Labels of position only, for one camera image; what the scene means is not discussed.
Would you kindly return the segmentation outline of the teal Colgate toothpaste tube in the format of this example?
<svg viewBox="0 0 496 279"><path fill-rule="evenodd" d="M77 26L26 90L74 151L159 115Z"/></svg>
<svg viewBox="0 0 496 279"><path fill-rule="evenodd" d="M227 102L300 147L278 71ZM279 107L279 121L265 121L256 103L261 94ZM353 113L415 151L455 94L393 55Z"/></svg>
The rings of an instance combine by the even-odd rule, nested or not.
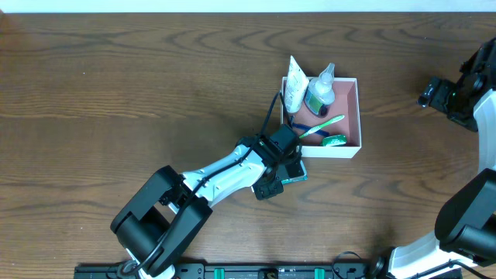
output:
<svg viewBox="0 0 496 279"><path fill-rule="evenodd" d="M282 184L291 184L308 179L307 170L302 160L281 167L278 171L278 177Z"/></svg>

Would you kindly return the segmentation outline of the blue disposable razor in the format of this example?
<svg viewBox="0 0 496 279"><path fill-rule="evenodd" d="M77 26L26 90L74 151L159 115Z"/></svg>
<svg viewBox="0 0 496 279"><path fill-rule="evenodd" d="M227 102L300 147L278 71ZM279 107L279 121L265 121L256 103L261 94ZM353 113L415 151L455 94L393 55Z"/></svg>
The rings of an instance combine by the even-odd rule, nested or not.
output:
<svg viewBox="0 0 496 279"><path fill-rule="evenodd" d="M303 124L298 124L298 123L293 123L292 124L292 127L293 128L296 128L296 129L300 129L300 130L303 130L304 132L308 132L311 127L310 126L307 126L307 125L303 125ZM316 135L319 135L319 136L323 136L323 137L327 137L327 136L330 136L330 133L329 132L326 132L324 130L318 130L315 132Z"/></svg>

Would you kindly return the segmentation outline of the green white toothbrush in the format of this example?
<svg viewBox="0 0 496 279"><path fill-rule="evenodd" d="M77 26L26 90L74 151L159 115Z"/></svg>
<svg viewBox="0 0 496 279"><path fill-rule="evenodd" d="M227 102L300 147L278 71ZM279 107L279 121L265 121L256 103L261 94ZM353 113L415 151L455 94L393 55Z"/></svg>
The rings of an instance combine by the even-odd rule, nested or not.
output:
<svg viewBox="0 0 496 279"><path fill-rule="evenodd" d="M345 115L337 115L337 116L334 116L333 118L323 122L323 123L320 123L316 126L311 126L311 129L308 131L308 132L303 132L301 135L298 136L298 138L301 140L301 139L304 139L304 138L307 138L309 137L310 135L316 135L315 132L318 131L318 130L323 130L325 127L328 127L328 126L331 126L337 122L340 122L342 120L344 120L346 117Z"/></svg>

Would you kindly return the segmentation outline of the green white soap box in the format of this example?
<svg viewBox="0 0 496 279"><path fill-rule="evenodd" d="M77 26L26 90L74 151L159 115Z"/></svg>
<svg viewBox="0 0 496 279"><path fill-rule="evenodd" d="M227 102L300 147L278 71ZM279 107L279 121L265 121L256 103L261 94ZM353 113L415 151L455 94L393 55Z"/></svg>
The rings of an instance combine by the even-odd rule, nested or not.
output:
<svg viewBox="0 0 496 279"><path fill-rule="evenodd" d="M345 135L328 136L322 139L323 147L344 146L347 144Z"/></svg>

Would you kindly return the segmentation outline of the clear pump soap bottle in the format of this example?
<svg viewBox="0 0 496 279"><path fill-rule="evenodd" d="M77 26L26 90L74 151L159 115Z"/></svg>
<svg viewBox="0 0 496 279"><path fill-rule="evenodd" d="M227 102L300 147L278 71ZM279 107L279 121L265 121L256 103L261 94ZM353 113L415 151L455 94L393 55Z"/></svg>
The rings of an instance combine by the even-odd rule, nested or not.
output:
<svg viewBox="0 0 496 279"><path fill-rule="evenodd" d="M305 94L305 105L315 116L323 118L327 115L329 106L335 101L332 88L334 82L335 64L330 63L318 76L310 80Z"/></svg>

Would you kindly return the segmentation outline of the white lotion tube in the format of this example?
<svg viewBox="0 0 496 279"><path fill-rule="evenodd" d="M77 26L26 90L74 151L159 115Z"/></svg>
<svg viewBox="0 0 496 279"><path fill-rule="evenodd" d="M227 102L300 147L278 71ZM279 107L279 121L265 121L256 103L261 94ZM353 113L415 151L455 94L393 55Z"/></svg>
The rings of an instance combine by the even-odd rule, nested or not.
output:
<svg viewBox="0 0 496 279"><path fill-rule="evenodd" d="M285 108L290 114L297 113L305 97L309 79L293 56L290 56L288 75L284 89Z"/></svg>

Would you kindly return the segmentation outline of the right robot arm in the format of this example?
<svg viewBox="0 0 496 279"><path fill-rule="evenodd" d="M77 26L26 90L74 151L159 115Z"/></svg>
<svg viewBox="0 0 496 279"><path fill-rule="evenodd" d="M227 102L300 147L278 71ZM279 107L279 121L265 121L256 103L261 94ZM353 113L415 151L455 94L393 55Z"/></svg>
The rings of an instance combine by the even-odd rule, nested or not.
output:
<svg viewBox="0 0 496 279"><path fill-rule="evenodd" d="M461 278L464 270L481 278L477 268L495 262L495 41L460 73L456 82L433 77L417 102L477 133L477 175L444 204L432 232L377 257L368 278Z"/></svg>

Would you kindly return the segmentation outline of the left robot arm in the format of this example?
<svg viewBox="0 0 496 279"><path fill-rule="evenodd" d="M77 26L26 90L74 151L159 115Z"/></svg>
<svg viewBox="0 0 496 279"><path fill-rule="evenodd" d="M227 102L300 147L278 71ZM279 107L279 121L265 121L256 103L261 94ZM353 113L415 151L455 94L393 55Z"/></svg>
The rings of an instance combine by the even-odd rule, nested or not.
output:
<svg viewBox="0 0 496 279"><path fill-rule="evenodd" d="M172 267L213 213L234 192L251 188L259 200L304 177L301 140L284 124L274 134L243 137L228 156L179 174L157 170L112 220L110 229L132 257L120 277L158 277Z"/></svg>

